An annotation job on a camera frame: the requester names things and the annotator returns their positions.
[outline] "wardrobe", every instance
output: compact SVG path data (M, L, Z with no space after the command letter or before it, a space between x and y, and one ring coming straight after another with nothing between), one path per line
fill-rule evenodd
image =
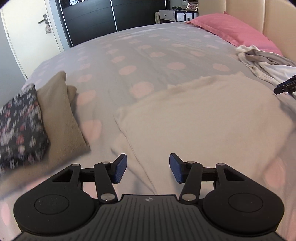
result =
M72 46L117 31L155 24L169 0L56 0Z

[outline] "bed sheet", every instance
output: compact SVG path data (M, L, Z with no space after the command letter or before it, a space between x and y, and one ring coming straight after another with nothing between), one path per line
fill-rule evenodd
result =
M43 62L28 82L35 83L38 89L58 71L67 73L66 83L76 86L78 93L72 106L73 113L90 143L91 153L71 160L53 173L3 197L0 201L0 240L11 240L20 232L13 216L13 205L23 193L72 163L89 168L116 158L111 147L120 134L114 120L119 107L201 76L243 72L268 85L238 61L235 49L201 28L185 23L166 23L93 39ZM296 134L288 143L296 143ZM291 220L296 220L296 180L292 174L292 170L296 170L296 153L292 144L286 148L289 151L276 158L258 181L287 201L290 213L285 216L279 233L292 241L296 238L289 229L289 225L293 225ZM115 185L115 190L119 197L124 193L153 194L153 190L129 169L121 183ZM96 197L93 183L85 183L84 191Z

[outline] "picture frame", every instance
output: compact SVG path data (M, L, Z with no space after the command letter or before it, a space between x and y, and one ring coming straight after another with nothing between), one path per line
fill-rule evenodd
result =
M197 9L198 9L198 1L188 0L188 4L187 4L187 7L186 7L186 10L197 12Z

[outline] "beige upholstered headboard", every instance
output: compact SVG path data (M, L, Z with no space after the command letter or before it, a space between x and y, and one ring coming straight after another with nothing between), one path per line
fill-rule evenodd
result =
M296 61L296 7L288 0L199 0L199 15L226 11L272 40Z

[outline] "door handle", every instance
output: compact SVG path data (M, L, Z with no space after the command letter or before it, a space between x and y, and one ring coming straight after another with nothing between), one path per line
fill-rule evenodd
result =
M45 22L46 24L49 24L48 19L47 19L47 14L43 15L43 19L40 22L38 22L38 24L40 24L42 22Z

